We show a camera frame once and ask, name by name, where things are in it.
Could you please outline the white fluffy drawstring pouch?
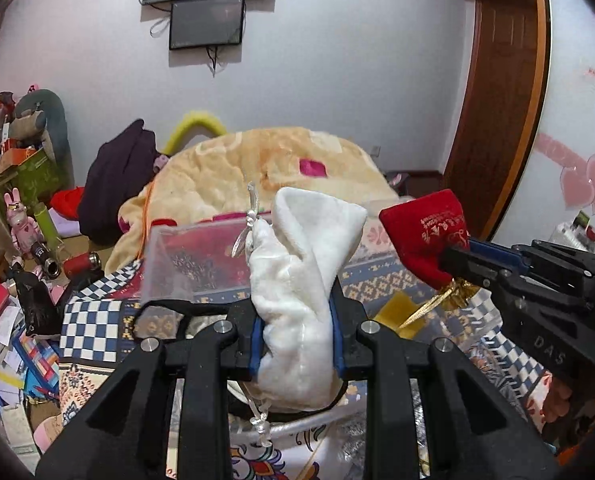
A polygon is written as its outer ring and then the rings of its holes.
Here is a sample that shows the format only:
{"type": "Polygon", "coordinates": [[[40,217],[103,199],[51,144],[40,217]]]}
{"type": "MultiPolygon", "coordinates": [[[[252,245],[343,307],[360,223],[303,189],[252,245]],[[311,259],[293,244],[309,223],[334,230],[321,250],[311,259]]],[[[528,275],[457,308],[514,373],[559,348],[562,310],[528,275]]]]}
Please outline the white fluffy drawstring pouch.
{"type": "Polygon", "coordinates": [[[354,255],[367,211],[333,196],[281,188],[272,218],[249,211],[232,255],[250,270],[255,311],[264,322],[264,353],[244,387],[258,441],[268,448],[271,410],[323,410],[342,388],[333,365],[329,299],[337,274],[354,255]]]}

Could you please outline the yellow fleece blanket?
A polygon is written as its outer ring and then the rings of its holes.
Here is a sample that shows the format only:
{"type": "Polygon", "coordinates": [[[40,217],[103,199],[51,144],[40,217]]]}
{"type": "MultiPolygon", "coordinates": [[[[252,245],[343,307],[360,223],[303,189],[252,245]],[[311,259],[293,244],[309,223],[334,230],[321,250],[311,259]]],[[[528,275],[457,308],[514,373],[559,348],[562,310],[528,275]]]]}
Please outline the yellow fleece blanket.
{"type": "Polygon", "coordinates": [[[229,133],[174,155],[120,207],[128,231],[114,245],[104,272],[112,274],[142,256],[154,220],[189,226],[247,211],[248,183],[255,185],[263,210],[284,186],[360,205],[397,199],[371,157],[346,139],[302,127],[229,133]]]}

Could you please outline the white bag with black straps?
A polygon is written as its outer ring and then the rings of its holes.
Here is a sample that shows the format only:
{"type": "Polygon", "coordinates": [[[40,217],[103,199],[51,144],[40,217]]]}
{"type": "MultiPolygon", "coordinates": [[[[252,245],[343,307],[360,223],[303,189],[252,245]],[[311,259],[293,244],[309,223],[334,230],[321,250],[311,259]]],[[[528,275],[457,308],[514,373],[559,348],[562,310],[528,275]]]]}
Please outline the white bag with black straps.
{"type": "MultiPolygon", "coordinates": [[[[127,323],[127,330],[134,341],[147,338],[160,340],[190,339],[203,328],[227,318],[228,304],[193,304],[180,299],[156,299],[142,301],[133,319],[127,323]]],[[[262,408],[260,401],[251,400],[248,390],[239,382],[227,382],[230,432],[236,441],[251,442],[255,439],[251,418],[255,408],[262,408]]],[[[355,414],[352,402],[345,398],[342,389],[333,404],[318,412],[266,411],[272,439],[306,432],[315,427],[330,425],[355,414]]]]}

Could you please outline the yellow sponge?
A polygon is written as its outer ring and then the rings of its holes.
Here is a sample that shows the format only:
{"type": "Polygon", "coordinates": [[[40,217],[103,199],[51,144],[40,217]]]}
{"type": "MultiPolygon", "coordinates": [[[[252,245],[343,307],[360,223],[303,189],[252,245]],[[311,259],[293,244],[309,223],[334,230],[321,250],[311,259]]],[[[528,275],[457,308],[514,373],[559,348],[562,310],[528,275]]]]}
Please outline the yellow sponge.
{"type": "Polygon", "coordinates": [[[418,310],[418,304],[399,290],[386,301],[373,319],[391,330],[398,330],[418,310]]]}

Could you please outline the white wardrobe with hearts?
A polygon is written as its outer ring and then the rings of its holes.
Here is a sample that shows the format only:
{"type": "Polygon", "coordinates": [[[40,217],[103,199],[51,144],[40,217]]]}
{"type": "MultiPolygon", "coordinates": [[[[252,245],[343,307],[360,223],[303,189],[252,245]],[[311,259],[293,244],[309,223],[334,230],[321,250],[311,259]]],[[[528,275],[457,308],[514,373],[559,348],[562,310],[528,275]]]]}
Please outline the white wardrobe with hearts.
{"type": "Polygon", "coordinates": [[[595,228],[595,10],[549,0],[550,65],[534,146],[494,236],[510,246],[547,240],[578,211],[595,228]]]}

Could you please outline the red cushion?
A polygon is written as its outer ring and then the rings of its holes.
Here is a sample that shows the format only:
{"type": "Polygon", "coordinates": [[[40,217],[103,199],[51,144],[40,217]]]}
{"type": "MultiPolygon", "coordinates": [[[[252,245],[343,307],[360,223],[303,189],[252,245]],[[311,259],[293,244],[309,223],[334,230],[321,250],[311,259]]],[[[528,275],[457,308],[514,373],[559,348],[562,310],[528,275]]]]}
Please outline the red cushion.
{"type": "Polygon", "coordinates": [[[70,190],[61,190],[54,194],[50,200],[50,206],[57,211],[61,217],[71,221],[78,220],[78,207],[84,195],[84,188],[78,186],[70,190]]]}

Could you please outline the grey green plush toy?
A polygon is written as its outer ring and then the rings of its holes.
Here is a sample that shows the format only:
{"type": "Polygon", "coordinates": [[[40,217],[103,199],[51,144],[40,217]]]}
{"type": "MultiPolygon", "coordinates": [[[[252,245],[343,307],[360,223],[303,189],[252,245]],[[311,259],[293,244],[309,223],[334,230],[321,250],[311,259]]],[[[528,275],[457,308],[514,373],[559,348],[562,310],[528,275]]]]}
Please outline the grey green plush toy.
{"type": "Polygon", "coordinates": [[[22,96],[13,109],[9,136],[23,145],[40,144],[50,160],[61,169],[69,168],[66,112],[55,92],[40,89],[22,96]]]}

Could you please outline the green storage box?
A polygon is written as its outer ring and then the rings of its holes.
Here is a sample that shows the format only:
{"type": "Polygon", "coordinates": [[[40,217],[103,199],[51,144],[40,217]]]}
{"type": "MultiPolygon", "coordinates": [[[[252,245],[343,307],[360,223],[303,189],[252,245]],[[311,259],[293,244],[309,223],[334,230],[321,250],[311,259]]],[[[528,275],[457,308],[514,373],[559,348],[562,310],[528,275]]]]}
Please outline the green storage box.
{"type": "Polygon", "coordinates": [[[0,216],[6,219],[4,195],[13,188],[19,190],[25,206],[33,206],[38,202],[48,203],[51,196],[67,183],[66,174],[41,148],[19,166],[10,167],[0,174],[0,216]]]}

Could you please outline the dark purple clothing pile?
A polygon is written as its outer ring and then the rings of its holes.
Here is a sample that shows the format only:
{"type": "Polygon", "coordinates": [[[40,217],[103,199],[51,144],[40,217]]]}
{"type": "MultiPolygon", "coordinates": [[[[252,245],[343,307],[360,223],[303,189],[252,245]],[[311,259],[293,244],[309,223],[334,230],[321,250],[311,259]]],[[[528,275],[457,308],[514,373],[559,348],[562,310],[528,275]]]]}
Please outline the dark purple clothing pile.
{"type": "Polygon", "coordinates": [[[107,246],[119,240],[120,207],[151,181],[159,155],[156,135],[142,119],[100,146],[77,208],[80,231],[92,243],[107,246]]]}

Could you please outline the red velvet drawstring pouch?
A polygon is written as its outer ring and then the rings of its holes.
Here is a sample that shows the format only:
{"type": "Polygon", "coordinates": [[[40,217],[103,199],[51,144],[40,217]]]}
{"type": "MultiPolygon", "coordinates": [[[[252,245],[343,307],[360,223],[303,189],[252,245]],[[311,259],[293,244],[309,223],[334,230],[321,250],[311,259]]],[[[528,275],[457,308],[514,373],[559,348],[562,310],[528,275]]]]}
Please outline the red velvet drawstring pouch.
{"type": "Polygon", "coordinates": [[[387,207],[378,218],[399,260],[418,280],[440,292],[453,277],[439,267],[445,250],[469,248],[465,214],[448,188],[387,207]]]}

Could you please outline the clear plastic storage bin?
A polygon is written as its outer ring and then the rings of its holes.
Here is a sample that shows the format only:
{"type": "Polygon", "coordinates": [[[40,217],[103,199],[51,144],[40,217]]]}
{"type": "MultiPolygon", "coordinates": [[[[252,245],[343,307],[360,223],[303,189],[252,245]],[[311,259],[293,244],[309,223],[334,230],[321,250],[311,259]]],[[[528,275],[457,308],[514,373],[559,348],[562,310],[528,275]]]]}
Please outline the clear plastic storage bin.
{"type": "Polygon", "coordinates": [[[140,300],[179,299],[228,304],[246,298],[250,271],[232,246],[247,227],[244,214],[189,226],[153,226],[140,267],[140,300]]]}

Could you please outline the pink rabbit figurine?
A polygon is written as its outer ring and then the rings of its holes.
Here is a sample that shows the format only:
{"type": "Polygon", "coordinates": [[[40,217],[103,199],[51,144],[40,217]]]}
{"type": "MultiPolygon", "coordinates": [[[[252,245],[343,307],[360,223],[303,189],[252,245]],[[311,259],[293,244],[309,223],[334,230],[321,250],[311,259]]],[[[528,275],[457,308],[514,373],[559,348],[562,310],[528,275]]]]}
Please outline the pink rabbit figurine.
{"type": "Polygon", "coordinates": [[[44,240],[42,231],[36,220],[28,214],[17,188],[5,193],[4,200],[13,246],[22,257],[31,258],[32,246],[44,240]]]}

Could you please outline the green bottle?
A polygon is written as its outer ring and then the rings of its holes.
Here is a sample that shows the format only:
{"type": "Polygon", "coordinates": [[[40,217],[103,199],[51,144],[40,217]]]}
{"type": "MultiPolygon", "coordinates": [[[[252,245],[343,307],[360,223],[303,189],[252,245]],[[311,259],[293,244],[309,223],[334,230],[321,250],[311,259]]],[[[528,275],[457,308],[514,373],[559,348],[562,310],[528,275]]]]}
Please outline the green bottle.
{"type": "Polygon", "coordinates": [[[63,240],[59,236],[55,223],[52,221],[47,206],[38,202],[33,207],[34,218],[43,233],[46,240],[47,247],[58,255],[60,249],[63,248],[63,240]]]}

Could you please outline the brown wooden door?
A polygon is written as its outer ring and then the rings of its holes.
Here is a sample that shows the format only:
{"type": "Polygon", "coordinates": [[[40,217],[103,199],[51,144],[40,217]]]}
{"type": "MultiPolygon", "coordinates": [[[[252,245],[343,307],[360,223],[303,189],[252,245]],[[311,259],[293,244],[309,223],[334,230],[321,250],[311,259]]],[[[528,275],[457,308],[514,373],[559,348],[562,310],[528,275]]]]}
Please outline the brown wooden door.
{"type": "Polygon", "coordinates": [[[548,75],[548,0],[474,0],[465,99],[444,184],[471,235],[503,221],[536,136],[548,75]]]}

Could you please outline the small black wall monitor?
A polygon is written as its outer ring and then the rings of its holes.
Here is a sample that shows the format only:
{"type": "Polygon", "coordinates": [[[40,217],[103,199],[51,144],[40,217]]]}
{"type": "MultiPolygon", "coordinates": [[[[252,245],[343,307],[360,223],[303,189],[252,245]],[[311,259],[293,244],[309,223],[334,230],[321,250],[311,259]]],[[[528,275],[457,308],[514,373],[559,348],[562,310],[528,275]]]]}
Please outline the small black wall monitor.
{"type": "Polygon", "coordinates": [[[179,0],[172,3],[172,51],[238,46],[243,36],[244,0],[179,0]]]}

